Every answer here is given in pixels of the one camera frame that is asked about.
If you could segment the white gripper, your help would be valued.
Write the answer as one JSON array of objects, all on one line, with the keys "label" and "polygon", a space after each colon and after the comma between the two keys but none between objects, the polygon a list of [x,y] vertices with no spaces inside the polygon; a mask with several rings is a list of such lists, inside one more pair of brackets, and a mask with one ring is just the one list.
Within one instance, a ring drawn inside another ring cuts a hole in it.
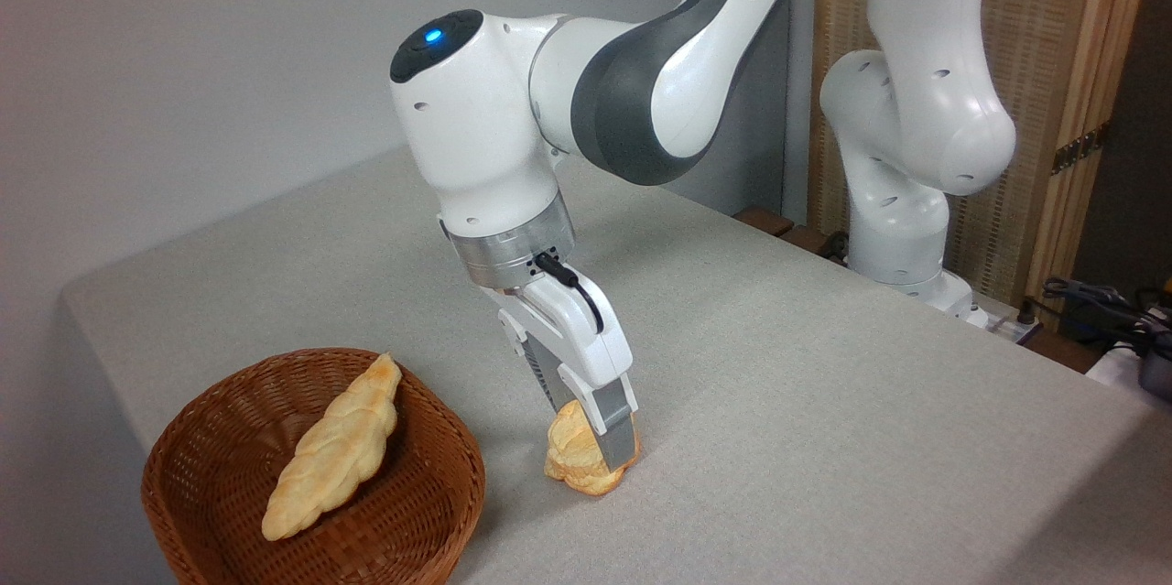
[{"label": "white gripper", "polygon": [[604,464],[618,470],[636,453],[633,413],[639,404],[628,375],[633,355],[602,290],[578,268],[568,270],[575,286],[540,271],[529,285],[498,293],[497,304],[511,318],[512,340],[522,341],[553,413],[577,397]]}]

